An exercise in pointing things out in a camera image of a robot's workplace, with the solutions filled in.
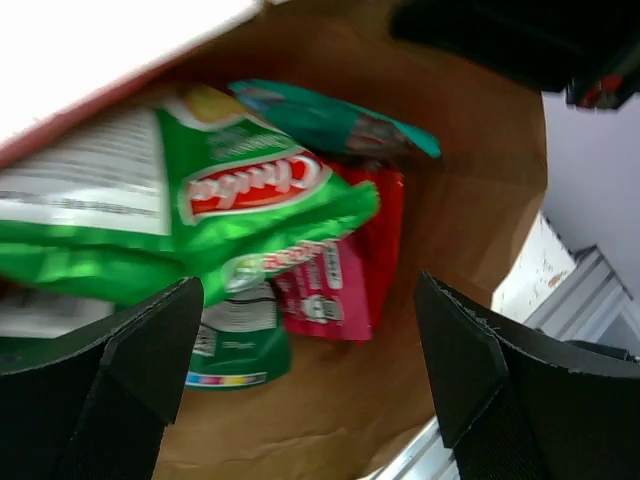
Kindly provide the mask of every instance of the green snack package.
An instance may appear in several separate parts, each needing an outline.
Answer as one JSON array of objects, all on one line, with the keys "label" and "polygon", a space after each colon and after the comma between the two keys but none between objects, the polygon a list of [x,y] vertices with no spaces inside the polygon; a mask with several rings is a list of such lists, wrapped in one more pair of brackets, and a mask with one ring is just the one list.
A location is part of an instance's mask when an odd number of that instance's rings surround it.
[{"label": "green snack package", "polygon": [[247,108],[318,151],[376,158],[417,147],[440,155],[438,140],[424,130],[311,90],[255,79],[229,89]]},{"label": "green snack package", "polygon": [[205,308],[187,387],[246,388],[289,371],[291,350],[268,282]]},{"label": "green snack package", "polygon": [[378,205],[212,88],[112,110],[0,172],[0,275],[132,305],[187,276],[205,306],[318,254]]}]

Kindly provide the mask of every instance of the red label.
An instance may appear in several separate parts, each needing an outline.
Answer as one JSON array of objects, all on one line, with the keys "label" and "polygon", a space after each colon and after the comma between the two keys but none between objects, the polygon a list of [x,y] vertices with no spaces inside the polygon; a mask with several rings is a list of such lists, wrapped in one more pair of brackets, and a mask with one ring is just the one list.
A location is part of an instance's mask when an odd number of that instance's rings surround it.
[{"label": "red label", "polygon": [[318,187],[327,169],[312,154],[230,167],[189,182],[193,216],[274,208]]}]

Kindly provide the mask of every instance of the white wall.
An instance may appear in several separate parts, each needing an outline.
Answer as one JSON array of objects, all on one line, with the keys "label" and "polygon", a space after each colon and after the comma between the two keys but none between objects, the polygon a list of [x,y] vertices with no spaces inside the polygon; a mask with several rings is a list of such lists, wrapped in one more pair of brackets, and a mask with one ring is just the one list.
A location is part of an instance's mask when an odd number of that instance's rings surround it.
[{"label": "white wall", "polygon": [[618,113],[576,111],[545,95],[544,210],[570,249],[594,243],[640,298],[640,100]]}]

